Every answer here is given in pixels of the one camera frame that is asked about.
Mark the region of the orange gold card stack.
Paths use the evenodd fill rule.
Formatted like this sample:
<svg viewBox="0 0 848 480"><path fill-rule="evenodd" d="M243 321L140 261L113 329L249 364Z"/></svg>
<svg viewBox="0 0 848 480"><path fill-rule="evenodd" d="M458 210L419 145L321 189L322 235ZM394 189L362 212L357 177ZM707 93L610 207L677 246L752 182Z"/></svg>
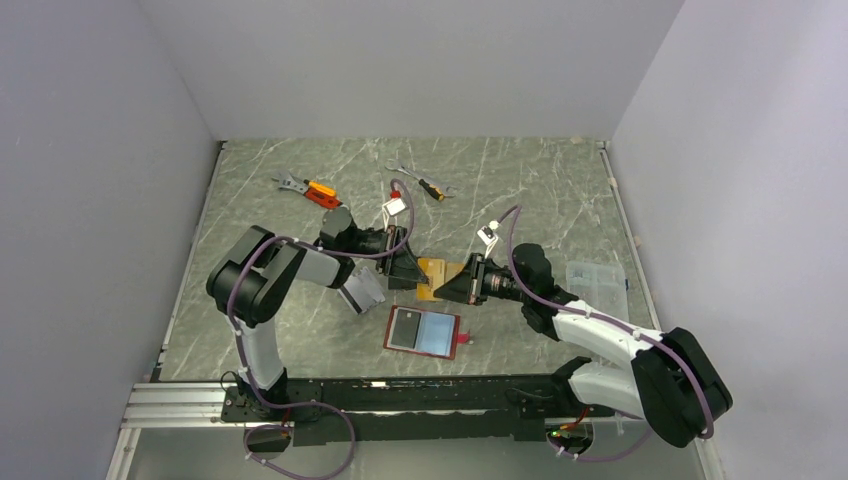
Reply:
<svg viewBox="0 0 848 480"><path fill-rule="evenodd" d="M464 266L463 263L430 257L419 258L417 263L428 279L427 283L419 283L416 287L416 299L424 302L438 302L435 290L456 276Z"/></svg>

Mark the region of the silver VIP card stack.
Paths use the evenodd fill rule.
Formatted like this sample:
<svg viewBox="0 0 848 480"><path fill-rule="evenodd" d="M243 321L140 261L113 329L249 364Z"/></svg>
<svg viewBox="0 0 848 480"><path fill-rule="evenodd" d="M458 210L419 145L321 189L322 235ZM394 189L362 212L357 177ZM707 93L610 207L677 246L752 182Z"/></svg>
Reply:
<svg viewBox="0 0 848 480"><path fill-rule="evenodd" d="M338 293L357 315L362 315L386 301L380 282L368 267L362 267L353 273L338 289Z"/></svg>

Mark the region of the red leather card holder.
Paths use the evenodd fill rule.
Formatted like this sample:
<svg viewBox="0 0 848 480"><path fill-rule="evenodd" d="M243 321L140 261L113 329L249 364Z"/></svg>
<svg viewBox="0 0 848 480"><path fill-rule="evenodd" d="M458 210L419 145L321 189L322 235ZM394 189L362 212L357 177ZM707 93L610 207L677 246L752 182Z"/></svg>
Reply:
<svg viewBox="0 0 848 480"><path fill-rule="evenodd" d="M418 339L414 350L393 348L388 345L392 320L395 310L398 308L415 310L422 313ZM457 347L460 344L460 326L461 317L456 314L393 305L385 329L383 348L431 358L454 360Z"/></svg>

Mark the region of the single black VIP card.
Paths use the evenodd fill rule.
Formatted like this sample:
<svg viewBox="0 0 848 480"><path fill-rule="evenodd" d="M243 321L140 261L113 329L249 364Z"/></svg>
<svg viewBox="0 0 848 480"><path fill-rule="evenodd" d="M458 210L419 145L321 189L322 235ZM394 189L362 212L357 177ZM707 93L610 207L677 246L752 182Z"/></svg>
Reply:
<svg viewBox="0 0 848 480"><path fill-rule="evenodd" d="M395 310L388 345L393 348L414 350L418 339L422 313L415 310Z"/></svg>

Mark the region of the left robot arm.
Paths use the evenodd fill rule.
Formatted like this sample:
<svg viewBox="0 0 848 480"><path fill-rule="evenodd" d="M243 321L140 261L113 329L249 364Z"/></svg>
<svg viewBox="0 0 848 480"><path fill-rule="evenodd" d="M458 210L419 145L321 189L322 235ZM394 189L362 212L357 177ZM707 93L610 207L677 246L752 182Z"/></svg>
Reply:
<svg viewBox="0 0 848 480"><path fill-rule="evenodd" d="M300 280L347 290L356 260L373 259L389 289L413 290L428 278L408 245L410 234L403 226L362 229L348 208L338 207L325 213L311 244L252 225L219 261L206 292L236 337L238 376L250 391L248 407L258 417L275 419L290 401L274 318L291 285Z"/></svg>

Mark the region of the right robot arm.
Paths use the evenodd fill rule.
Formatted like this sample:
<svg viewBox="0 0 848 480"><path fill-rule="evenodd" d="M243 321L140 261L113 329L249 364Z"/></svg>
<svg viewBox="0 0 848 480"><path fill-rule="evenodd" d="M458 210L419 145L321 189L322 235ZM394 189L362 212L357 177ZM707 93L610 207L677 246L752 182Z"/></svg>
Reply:
<svg viewBox="0 0 848 480"><path fill-rule="evenodd" d="M682 448L713 433L716 420L733 406L690 331L645 329L595 310L556 284L537 244L514 247L506 266L473 253L434 295L474 306L490 298L518 302L532 330L594 353L566 362L551 376L551 401L564 415L606 407L645 420L662 440Z"/></svg>

